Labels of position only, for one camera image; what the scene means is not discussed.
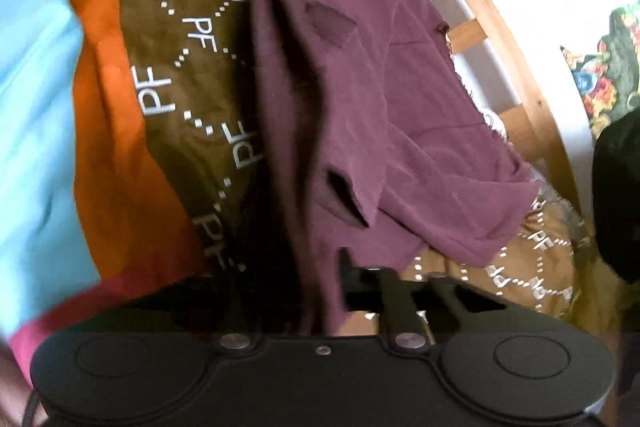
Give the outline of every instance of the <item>wooden slat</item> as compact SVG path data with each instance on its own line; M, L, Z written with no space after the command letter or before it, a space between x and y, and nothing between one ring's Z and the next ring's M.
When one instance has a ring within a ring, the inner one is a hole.
M486 39L486 33L478 19L471 19L457 28L453 28L448 35L449 41L451 41L451 51L454 55L464 53Z
M575 208L580 208L566 150L545 97L509 27L492 0L465 0L509 73L538 139L550 181Z
M534 162L543 157L543 150L522 104L500 113L500 119L509 140L526 161Z

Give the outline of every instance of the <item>black cable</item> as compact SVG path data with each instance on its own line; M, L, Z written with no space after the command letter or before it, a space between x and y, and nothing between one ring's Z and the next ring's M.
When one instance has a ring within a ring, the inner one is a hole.
M40 397L36 390L31 391L29 400L27 401L27 407L24 410L24 416L22 417L22 427L33 427L33 420L36 416L36 411L40 405Z

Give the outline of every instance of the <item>silver screw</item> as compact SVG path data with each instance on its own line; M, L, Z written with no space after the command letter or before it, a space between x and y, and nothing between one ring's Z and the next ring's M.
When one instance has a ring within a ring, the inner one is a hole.
M316 353L318 355L330 355L331 354L331 347L329 347L329 346L318 346L318 347L316 347Z
M418 349L426 343L427 339L418 333L400 333L396 336L396 344L404 349Z
M251 339L242 333L227 333L220 337L220 346L226 349L244 349L251 344Z

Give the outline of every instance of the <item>purple fabric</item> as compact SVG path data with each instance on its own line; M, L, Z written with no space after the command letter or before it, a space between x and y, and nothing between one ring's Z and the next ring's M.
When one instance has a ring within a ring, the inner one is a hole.
M337 250L483 266L537 184L484 124L428 0L251 0L267 158L310 304L343 318Z

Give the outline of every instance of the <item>metal bolt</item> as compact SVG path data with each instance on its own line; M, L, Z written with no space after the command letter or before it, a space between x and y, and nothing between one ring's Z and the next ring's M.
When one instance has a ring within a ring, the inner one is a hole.
M242 333L227 333L220 337L220 346L226 349L244 349L251 344L251 339Z
M404 349L418 349L426 343L427 339L419 333L400 333L396 336L396 344Z

